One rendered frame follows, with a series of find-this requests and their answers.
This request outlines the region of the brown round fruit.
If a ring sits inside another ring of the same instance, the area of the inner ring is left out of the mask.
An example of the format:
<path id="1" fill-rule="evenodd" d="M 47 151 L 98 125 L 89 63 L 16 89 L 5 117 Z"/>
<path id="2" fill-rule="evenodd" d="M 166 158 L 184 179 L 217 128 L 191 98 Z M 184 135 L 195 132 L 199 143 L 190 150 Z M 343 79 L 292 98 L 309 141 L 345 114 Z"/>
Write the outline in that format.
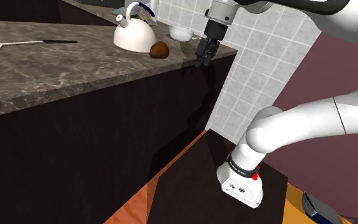
<path id="1" fill-rule="evenodd" d="M 166 59 L 170 54 L 168 45 L 162 41 L 156 42 L 151 48 L 149 55 L 155 59 Z"/>

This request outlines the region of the dark robot stand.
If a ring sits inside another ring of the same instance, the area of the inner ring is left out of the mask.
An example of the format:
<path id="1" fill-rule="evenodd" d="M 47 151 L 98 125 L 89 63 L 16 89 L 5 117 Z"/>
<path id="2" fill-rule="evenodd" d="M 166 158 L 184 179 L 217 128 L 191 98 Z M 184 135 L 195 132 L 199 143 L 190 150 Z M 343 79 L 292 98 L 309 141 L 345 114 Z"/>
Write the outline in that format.
<path id="1" fill-rule="evenodd" d="M 222 191 L 216 169 L 234 147 L 208 130 L 159 177 L 147 224 L 282 224 L 288 178 L 268 164 L 257 208 Z"/>

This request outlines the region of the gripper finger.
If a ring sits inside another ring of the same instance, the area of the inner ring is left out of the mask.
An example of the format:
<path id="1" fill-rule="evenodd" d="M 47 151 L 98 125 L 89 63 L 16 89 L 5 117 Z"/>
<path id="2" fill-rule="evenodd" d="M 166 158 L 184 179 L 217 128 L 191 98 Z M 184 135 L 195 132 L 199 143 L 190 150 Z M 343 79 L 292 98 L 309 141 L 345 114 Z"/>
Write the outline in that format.
<path id="1" fill-rule="evenodd" d="M 199 45 L 196 49 L 196 62 L 195 67 L 200 68 L 201 65 L 208 66 L 210 59 L 209 59 L 209 41 L 205 38 L 201 38 Z"/>
<path id="2" fill-rule="evenodd" d="M 203 65 L 208 66 L 211 59 L 216 55 L 220 42 L 215 39 L 209 39 L 203 54 Z"/>

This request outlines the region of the dark grey blue-edged object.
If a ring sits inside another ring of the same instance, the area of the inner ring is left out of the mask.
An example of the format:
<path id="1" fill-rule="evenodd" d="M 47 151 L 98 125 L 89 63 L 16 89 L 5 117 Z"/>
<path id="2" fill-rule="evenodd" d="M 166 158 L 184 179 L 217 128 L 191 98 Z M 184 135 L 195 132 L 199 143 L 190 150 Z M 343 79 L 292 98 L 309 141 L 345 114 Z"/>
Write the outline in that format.
<path id="1" fill-rule="evenodd" d="M 316 224 L 343 224 L 337 212 L 310 193 L 303 192 L 301 204 L 305 214 Z"/>

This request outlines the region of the white bowl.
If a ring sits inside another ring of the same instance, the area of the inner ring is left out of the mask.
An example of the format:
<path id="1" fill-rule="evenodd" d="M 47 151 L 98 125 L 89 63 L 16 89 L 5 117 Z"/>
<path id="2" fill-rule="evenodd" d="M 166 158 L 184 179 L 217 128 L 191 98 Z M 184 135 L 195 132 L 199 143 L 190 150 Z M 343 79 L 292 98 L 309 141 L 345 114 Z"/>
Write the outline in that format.
<path id="1" fill-rule="evenodd" d="M 191 29 L 176 25 L 169 26 L 169 35 L 172 39 L 182 42 L 187 42 L 192 39 L 200 39 L 200 37 L 194 37 L 194 31 Z"/>

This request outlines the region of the white kettle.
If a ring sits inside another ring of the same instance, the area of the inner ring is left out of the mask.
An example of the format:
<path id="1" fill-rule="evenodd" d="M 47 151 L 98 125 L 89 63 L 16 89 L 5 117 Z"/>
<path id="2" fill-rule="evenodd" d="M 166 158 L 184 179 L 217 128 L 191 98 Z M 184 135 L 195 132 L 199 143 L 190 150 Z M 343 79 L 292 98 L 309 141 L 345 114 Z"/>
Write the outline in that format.
<path id="1" fill-rule="evenodd" d="M 157 42 L 156 36 L 144 20 L 131 18 L 131 11 L 135 6 L 141 6 L 148 10 L 152 17 L 155 15 L 143 3 L 130 3 L 126 9 L 125 17 L 122 14 L 116 16 L 118 26 L 114 31 L 113 43 L 117 47 L 131 52 L 149 53 L 151 47 Z"/>

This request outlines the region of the grey patterned crumpled cloth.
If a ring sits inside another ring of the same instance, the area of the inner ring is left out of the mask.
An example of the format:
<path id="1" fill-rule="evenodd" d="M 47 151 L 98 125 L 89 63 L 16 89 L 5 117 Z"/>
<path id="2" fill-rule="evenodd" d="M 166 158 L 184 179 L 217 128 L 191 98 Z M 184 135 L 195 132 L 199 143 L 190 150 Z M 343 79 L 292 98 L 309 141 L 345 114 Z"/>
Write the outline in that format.
<path id="1" fill-rule="evenodd" d="M 126 10 L 127 9 L 123 6 L 121 8 L 114 9 L 112 11 L 112 14 L 113 15 L 122 14 L 125 17 Z M 143 20 L 150 26 L 158 26 L 157 22 L 153 20 L 154 17 L 155 17 L 154 12 L 144 3 L 139 3 L 139 5 L 134 6 L 132 8 L 132 11 L 130 12 L 130 18 L 137 18 Z"/>

